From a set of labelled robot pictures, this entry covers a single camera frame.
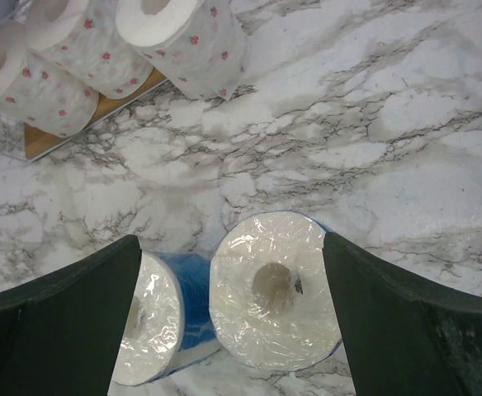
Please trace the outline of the white patterned roll blue dots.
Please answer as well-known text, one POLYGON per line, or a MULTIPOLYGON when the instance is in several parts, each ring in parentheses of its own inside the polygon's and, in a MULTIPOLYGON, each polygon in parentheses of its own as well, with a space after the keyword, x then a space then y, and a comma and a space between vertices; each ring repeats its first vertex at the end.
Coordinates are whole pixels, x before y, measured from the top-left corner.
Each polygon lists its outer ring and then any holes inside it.
POLYGON ((67 138, 94 115, 99 94, 29 51, 24 26, 0 25, 0 111, 45 133, 67 138))

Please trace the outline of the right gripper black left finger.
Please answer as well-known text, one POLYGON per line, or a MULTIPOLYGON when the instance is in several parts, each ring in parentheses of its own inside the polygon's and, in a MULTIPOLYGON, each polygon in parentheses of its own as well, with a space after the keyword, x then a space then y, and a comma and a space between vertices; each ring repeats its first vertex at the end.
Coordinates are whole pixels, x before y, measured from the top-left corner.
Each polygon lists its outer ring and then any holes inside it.
POLYGON ((106 395, 138 279, 134 235, 0 293, 0 395, 106 395))

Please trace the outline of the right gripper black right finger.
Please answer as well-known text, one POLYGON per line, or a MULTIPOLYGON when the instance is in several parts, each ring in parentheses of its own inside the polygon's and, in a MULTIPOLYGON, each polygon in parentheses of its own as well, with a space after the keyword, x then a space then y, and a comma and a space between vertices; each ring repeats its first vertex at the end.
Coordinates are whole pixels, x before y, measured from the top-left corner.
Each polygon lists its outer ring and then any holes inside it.
POLYGON ((482 395, 482 297, 324 237, 324 265, 359 395, 482 395))

